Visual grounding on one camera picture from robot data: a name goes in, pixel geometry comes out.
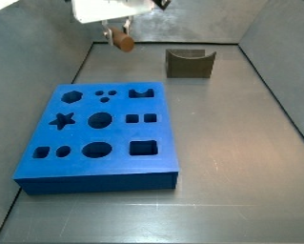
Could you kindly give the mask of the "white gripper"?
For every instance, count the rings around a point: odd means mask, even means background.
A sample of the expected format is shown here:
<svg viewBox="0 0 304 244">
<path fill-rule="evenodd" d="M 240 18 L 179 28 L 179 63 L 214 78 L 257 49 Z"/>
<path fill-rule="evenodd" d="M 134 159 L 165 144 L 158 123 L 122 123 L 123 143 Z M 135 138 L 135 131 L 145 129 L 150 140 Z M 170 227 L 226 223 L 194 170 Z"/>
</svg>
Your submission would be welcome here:
<svg viewBox="0 0 304 244">
<path fill-rule="evenodd" d="M 173 0 L 70 0 L 74 17 L 82 24 L 102 21 L 103 35 L 114 46 L 114 32 L 109 27 L 110 19 L 125 18 L 123 30 L 131 32 L 134 15 L 149 13 L 155 7 L 166 10 Z"/>
</svg>

